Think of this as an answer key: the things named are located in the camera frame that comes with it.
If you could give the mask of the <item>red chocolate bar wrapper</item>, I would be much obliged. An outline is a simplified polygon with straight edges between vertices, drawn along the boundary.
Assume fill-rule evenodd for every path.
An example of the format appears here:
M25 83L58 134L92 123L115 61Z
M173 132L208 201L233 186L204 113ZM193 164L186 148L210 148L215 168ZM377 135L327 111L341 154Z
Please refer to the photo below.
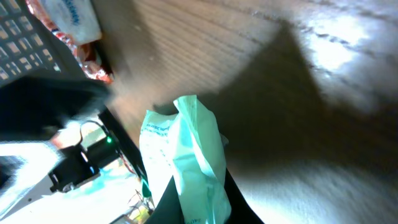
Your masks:
M54 22L49 18L44 8L40 4L40 0L26 0L27 7L43 25L61 42L63 42L71 51L77 63L88 78L101 80L107 84L114 81L113 73L106 68L100 53L96 50L94 42L88 44L77 45L71 36L61 32Z

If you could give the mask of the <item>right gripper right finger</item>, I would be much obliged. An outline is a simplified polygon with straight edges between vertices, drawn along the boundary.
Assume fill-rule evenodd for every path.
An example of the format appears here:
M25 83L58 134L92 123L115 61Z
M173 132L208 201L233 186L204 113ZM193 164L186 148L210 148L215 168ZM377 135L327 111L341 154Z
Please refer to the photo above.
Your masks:
M228 169L226 169L224 189L231 205L231 214L226 224L264 224L248 205Z

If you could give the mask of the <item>orange tissue pack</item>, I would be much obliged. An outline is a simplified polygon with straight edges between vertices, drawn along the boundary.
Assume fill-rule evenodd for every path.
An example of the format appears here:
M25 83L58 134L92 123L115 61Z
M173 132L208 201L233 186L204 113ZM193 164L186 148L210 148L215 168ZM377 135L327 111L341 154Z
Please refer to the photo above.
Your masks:
M71 36L77 45L102 38L90 0L40 0L40 4L57 28Z

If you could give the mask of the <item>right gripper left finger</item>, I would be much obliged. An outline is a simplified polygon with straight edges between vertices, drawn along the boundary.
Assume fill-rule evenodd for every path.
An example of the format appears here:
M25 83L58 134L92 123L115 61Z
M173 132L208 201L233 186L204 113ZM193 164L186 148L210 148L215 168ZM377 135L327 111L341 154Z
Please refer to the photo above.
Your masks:
M184 224L178 193L172 177L154 212L145 224Z

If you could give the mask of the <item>teal wet wipes pack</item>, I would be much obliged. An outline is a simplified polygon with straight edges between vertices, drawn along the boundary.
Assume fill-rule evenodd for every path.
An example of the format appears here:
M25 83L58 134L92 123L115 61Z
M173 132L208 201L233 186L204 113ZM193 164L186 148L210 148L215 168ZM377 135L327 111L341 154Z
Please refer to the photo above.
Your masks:
M185 223L225 223L231 205L216 118L195 95L177 98L174 106L173 115L147 111L139 136L155 208L173 177Z

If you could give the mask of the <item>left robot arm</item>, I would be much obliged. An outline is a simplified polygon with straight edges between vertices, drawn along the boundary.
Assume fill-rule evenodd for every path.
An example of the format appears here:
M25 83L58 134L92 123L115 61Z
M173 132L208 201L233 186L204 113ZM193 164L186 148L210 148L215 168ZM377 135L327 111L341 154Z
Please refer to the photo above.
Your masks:
M52 137L102 109L110 94L89 79L24 77L1 85L1 218L62 160Z

